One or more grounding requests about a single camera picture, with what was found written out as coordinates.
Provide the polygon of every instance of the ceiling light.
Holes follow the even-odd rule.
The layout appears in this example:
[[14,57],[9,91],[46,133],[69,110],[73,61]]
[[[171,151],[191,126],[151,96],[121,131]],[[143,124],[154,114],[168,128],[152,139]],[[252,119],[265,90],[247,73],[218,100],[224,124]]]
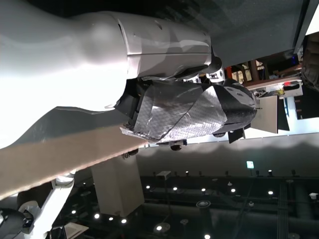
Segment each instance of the ceiling light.
[[309,196],[311,199],[316,200],[318,193],[310,193]]
[[247,168],[254,168],[254,162],[253,161],[246,161]]

